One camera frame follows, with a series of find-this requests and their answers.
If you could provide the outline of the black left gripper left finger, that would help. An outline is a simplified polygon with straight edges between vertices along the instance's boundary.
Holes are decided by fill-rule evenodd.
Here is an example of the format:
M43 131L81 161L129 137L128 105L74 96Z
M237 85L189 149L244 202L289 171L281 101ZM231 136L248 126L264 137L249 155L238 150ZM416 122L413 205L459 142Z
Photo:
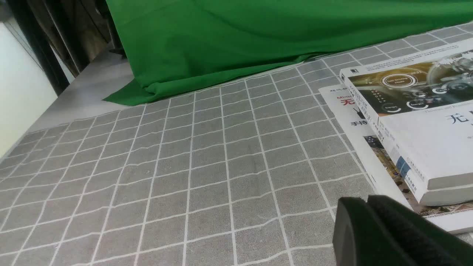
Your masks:
M338 200L332 242L338 266L416 265L361 198Z

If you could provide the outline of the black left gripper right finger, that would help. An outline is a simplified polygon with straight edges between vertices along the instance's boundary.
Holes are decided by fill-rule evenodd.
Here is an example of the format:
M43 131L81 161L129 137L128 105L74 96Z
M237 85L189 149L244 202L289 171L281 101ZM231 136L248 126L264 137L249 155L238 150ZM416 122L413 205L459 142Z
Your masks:
M384 195L367 201L399 246L418 266L471 266L472 246Z

